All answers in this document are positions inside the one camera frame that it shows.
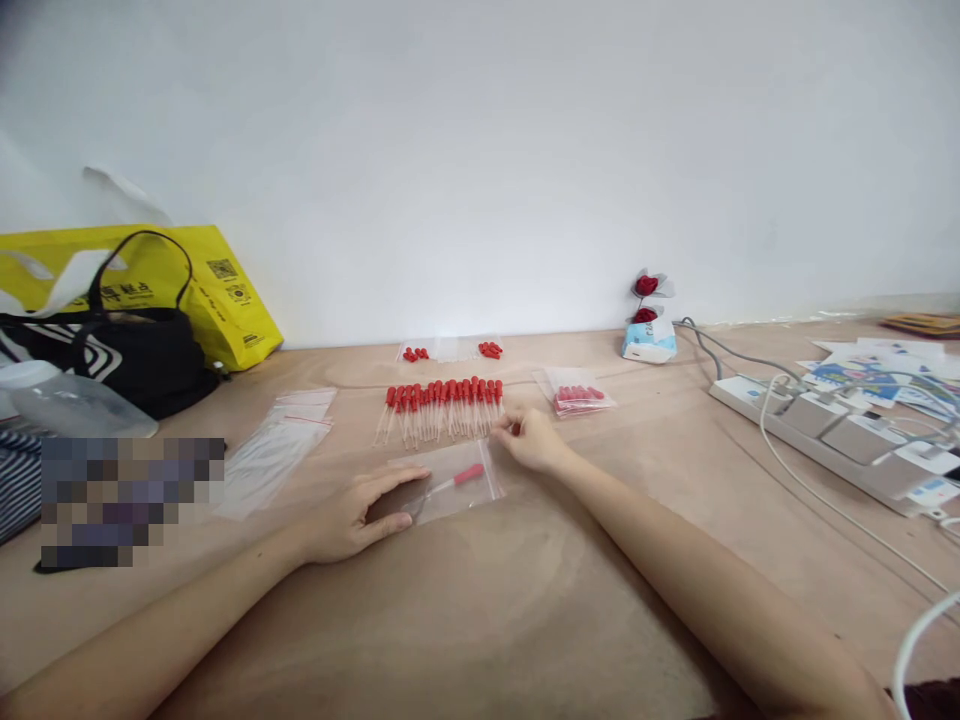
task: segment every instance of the small plastic bag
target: small plastic bag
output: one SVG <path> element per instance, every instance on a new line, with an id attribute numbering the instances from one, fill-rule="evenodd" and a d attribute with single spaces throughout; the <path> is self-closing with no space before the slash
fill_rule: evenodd
<path id="1" fill-rule="evenodd" d="M 372 522 L 392 513 L 405 512 L 414 525 L 423 525 L 447 515 L 485 505 L 503 497 L 486 440 L 451 445 L 421 455 L 393 460 L 396 467 L 422 465 L 430 477 L 403 483 L 384 495 L 367 513 Z"/>
<path id="2" fill-rule="evenodd" d="M 583 415 L 617 406 L 589 370 L 543 368 L 534 370 L 533 378 L 553 403 L 558 417 Z"/>
<path id="3" fill-rule="evenodd" d="M 427 351 L 427 357 L 418 359 L 436 360 L 437 348 L 443 339 L 444 338 L 419 338 L 414 340 L 404 340 L 402 343 L 400 343 L 400 347 L 397 348 L 396 361 L 407 362 L 407 359 L 403 357 L 407 351 L 409 350 L 416 355 L 419 348 L 423 348 Z"/>
<path id="4" fill-rule="evenodd" d="M 497 333 L 483 335 L 465 335 L 455 338 L 440 338 L 437 347 L 437 362 L 462 362 L 464 360 L 479 360 L 483 357 L 480 346 L 483 343 L 500 345 L 500 336 Z"/>
<path id="5" fill-rule="evenodd" d="M 226 461 L 223 502 L 214 514 L 243 520 L 269 505 L 330 432 L 333 424 L 324 417 L 336 395 L 336 388 L 320 388 L 278 397 L 260 427 Z"/>

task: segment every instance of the striped cloth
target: striped cloth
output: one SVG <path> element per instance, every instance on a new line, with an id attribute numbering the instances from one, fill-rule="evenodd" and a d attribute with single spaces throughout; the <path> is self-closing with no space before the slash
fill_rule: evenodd
<path id="1" fill-rule="evenodd" d="M 40 438 L 0 430 L 0 545 L 40 517 Z"/>

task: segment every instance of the power strip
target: power strip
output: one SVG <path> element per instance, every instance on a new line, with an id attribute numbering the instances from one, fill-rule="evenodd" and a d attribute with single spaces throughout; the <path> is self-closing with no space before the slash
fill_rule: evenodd
<path id="1" fill-rule="evenodd" d="M 710 394 L 724 405 L 760 424 L 760 407 L 766 394 L 766 388 L 762 385 L 737 376 L 716 381 L 710 388 Z M 807 457 L 816 460 L 851 485 L 905 517 L 916 517 L 921 513 L 935 511 L 948 500 L 960 495 L 960 488 L 939 476 L 932 476 L 918 487 L 903 494 L 884 492 L 877 487 L 876 476 L 879 474 L 877 468 L 887 462 L 887 459 L 881 459 L 872 465 L 861 465 L 820 439 L 804 435 L 797 428 L 784 422 L 778 415 L 768 413 L 764 420 L 764 427 L 771 435 L 775 435 Z M 956 462 L 951 466 L 949 459 L 941 459 L 939 466 L 944 469 L 939 473 L 946 473 L 960 466 L 960 458 L 955 460 Z"/>

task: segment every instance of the plywood surface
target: plywood surface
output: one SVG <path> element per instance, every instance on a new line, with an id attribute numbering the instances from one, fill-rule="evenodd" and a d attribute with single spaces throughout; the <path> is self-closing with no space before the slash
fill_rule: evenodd
<path id="1" fill-rule="evenodd" d="M 807 338 L 902 337 L 855 322 L 720 335 L 741 351 L 784 362 L 824 356 Z M 530 376 L 546 365 L 591 368 L 620 405 L 559 423 L 578 452 L 732 548 L 887 684 L 902 635 L 939 596 L 936 588 L 779 469 L 756 426 L 707 395 L 712 363 L 686 334 L 680 356 L 663 367 L 621 359 L 621 338 L 506 338 L 498 363 L 401 364 L 393 361 L 395 346 L 275 355 L 162 428 L 171 437 L 223 436 L 235 448 L 276 395 L 340 388 L 330 410 L 334 429 L 270 510 L 243 523 L 181 527 L 148 564 L 132 569 L 35 575 L 38 528 L 0 548 L 2 689 L 221 561 L 303 503 L 412 454 L 399 442 L 370 448 L 388 385 L 478 374 L 502 379 L 509 400 L 548 410 Z M 950 351 L 960 354 L 960 343 Z M 755 376 L 773 372 L 731 364 Z M 960 587 L 960 546 L 931 522 L 901 518 L 791 448 L 782 452 L 860 522 Z M 722 671 L 576 502 L 502 454 L 495 460 L 506 498 L 414 528 L 348 562 L 294 573 L 160 715 L 690 718 L 728 702 L 733 691 Z M 960 627 L 939 623 L 910 675 L 960 675 Z"/>

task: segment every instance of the black bag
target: black bag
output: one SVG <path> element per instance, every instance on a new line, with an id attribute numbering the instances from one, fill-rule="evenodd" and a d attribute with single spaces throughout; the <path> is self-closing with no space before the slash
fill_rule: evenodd
<path id="1" fill-rule="evenodd" d="M 138 235 L 172 242 L 186 257 L 188 275 L 176 307 L 107 311 L 100 295 L 103 272 Z M 177 241 L 153 230 L 138 230 L 100 265 L 87 294 L 89 310 L 45 319 L 0 314 L 0 330 L 19 346 L 7 345 L 0 335 L 0 351 L 14 361 L 47 360 L 64 372 L 93 378 L 155 420 L 168 417 L 202 400 L 219 384 L 216 374 L 204 367 L 190 318 L 180 310 L 192 278 L 193 263 Z"/>

